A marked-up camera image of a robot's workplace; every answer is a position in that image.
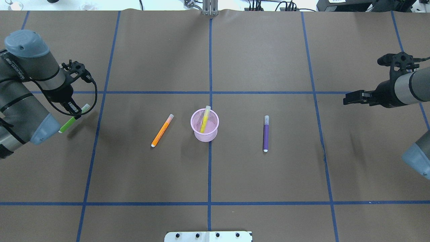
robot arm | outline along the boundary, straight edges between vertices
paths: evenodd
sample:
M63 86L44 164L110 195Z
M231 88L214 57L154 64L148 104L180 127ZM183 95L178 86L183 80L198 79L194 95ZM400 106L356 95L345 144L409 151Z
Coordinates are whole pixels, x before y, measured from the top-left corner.
M6 158L29 141L40 144L60 129L60 124L23 82L34 82L49 103L60 103L68 113L56 108L58 111L76 118L91 111L97 102L97 87L85 66L70 61L60 67L37 33L15 31L5 39L5 46L6 50L0 51L3 59L0 61L0 112L5 116L0 119L0 158ZM93 83L96 90L95 102L85 113L81 113L72 98L71 84L78 78Z
M419 68L416 62L429 60L413 58L405 52L387 54L378 64L390 66L390 79L381 82L374 91L358 90L347 93L344 105L351 103L381 105L394 108L430 101L430 67ZM430 180L430 131L427 131L402 156L402 159L422 176Z

green marker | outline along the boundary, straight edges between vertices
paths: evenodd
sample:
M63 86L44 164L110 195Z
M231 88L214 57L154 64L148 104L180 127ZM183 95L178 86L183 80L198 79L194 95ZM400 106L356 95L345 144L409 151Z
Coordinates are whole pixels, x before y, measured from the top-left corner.
M82 107L82 113L86 112L89 109L89 105L88 103L85 104ZM69 121L67 121L58 131L59 133L64 133L70 126L72 126L72 124L76 121L76 117L72 117L71 119L69 119Z

pink pen holder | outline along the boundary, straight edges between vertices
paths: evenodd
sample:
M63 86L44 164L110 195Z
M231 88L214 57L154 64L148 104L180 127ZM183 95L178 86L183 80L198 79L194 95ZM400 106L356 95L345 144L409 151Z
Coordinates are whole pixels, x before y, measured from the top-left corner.
M202 127L203 115L205 114L205 109L197 110L193 116L191 116L191 128L194 131L196 138L202 142L212 141L218 133L219 118L214 111L210 111L208 122L206 123L206 129L204 133L200 133L200 128Z

blue tape line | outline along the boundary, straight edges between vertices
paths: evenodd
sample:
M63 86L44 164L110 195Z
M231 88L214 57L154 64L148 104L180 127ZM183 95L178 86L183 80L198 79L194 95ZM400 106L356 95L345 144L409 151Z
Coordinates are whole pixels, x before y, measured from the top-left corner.
M301 21L302 21L302 25L303 25L304 43L305 43L305 46L306 46L307 63L309 65L310 82L312 84L313 102L315 104L315 112L316 112L316 121L318 122L319 139L320 139L320 142L321 142L322 151L324 153L324 166L325 166L325 170L326 170L327 189L328 189L328 192L329 192L329 199L330 199L330 202L331 202L330 208L331 208L331 211L332 211L333 229L334 229L334 233L335 233L335 240L336 240L336 242L339 242L338 226L337 226L337 223L336 223L336 215L335 215L335 207L333 205L332 186L331 186L331 183L330 183L329 166L327 165L326 146L324 145L323 129L321 127L321 120L320 120L320 117L319 117L318 100L316 98L315 83L314 83L314 80L313 80L312 63L310 61L309 44L308 44L308 41L307 41L306 24L305 24L305 21L304 21L303 12L301 12Z
M330 205L331 202L212 202L213 206Z
M77 94L93 94L94 91L75 91ZM99 94L313 94L313 91L98 91ZM347 94L347 91L316 91L317 94Z
M338 201L335 205L430 204L428 201Z
M27 23L27 20L28 20L28 16L30 15L30 11L27 11L27 14L25 15L25 18L24 18L24 22L22 23L22 27L21 27L21 29L24 29L25 28L25 24Z
M421 112L423 113L424 122L426 123L427 129L430 130L429 121L427 119L427 115L426 115L426 112L424 111L424 107L422 103L420 103L420 108L421 108Z
M83 202L0 202L0 206L82 206Z
M207 206L207 202L87 202L87 206Z
M91 182L92 168L93 168L93 165L94 165L95 151L96 151L96 147L97 147L98 135L99 135L99 132L100 132L101 118L103 116L104 102L106 100L106 91L108 89L109 76L110 76L110 73L111 73L112 59L113 59L114 51L115 51L115 43L116 43L116 40L117 40L117 33L118 33L118 26L119 26L119 23L120 23L120 17L121 17L121 11L118 11L117 24L115 26L115 33L114 33L114 40L112 42L112 48L111 48L111 56L109 58L109 65L107 67L106 81L104 83L104 94L103 94L103 99L101 100L100 114L98 115L97 129L95 131L94 145L92 147L91 162L89 164L88 177L87 177L87 180L86 180L85 194L84 194L84 199L83 199L84 203L86 203L86 201L88 199L89 184ZM83 219L84 219L84 216L85 216L85 207L86 207L86 205L84 204L82 206L82 212L81 212L81 218L80 218L80 221L79 221L79 227L78 227L78 233L77 233L77 237L76 237L76 242L80 241L80 235L81 235L81 232L82 232Z
M76 236L76 242L80 241L80 235L82 233L83 218L85 216L85 209L86 209L86 206L85 205L82 206L81 217L79 219L78 234Z
M209 105L212 107L212 19L209 19Z
M209 19L209 105L213 109L212 89L212 19ZM212 141L208 148L208 231L212 230Z
M399 30L397 29L397 23L396 23L396 18L394 17L394 11L391 11L391 18L393 19L394 30L396 31L397 40L400 45L400 50L403 51L403 45L402 45L402 41L400 40Z
M312 94L311 91L215 91L213 94Z
M107 94L209 94L205 91L106 91Z

black cable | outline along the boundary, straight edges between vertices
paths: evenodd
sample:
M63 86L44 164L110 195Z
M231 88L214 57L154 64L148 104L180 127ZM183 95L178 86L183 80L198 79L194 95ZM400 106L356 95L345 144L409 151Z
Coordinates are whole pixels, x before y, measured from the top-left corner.
M403 8L403 5L405 5L405 2L406 2L406 0L403 0L402 5L400 6L400 8L399 8L397 11L399 11L399 12L401 12L401 11L402 11L402 8Z
M10 124L10 123L8 123L8 122L4 121L4 119L2 119L2 118L0 118L0 123L1 123L1 126L3 126L3 127L10 127L10 128L12 128L12 127L13 127L13 125L12 125L12 124Z
M293 6L293 1L288 4L288 7L285 8L285 11L291 11L291 7Z
M314 12L316 12L315 10L313 10L313 9L295 9L295 10L293 10L293 11L296 11L296 10L310 10L310 11L314 11Z
M276 12L276 10L278 10L279 5L281 5L282 3L285 3L285 8L287 8L288 2L286 2L286 1L282 1L282 2L279 2L278 6L276 6L276 8L275 8L275 12Z
M427 57L427 58L414 58L414 62L422 62L422 61L426 61L426 60L430 60L430 57Z
M46 100L48 100L48 102L49 102L49 104L51 104L51 106L55 109L55 110L57 110L58 112L60 112L61 114L64 114L64 115L67 115L67 116L74 116L74 117L76 117L76 116L82 116L82 115L85 115L85 114L87 114L87 113L89 113L93 108L94 108L94 106L96 105L96 103L97 103L97 84L95 83L95 81L94 80L92 80L91 81L91 83L94 85L94 90L95 90L95 95L94 95L94 103L92 104L92 106L91 106L91 108L89 108L88 109L88 111L86 111L85 113L79 113L79 114L70 114L70 113L66 113L66 112L63 112L63 111L61 111L60 109L58 109L50 100L49 100L49 98L48 98L48 96L46 96L46 94L44 93L44 91L43 91L43 89L42 89L42 87L36 82L36 81L34 81L34 80L32 80L32 82L34 82L36 85L37 85L37 87L42 91L42 94L45 96L45 98L46 98Z
M260 2L281 3L281 1L273 1L273 0L260 0Z

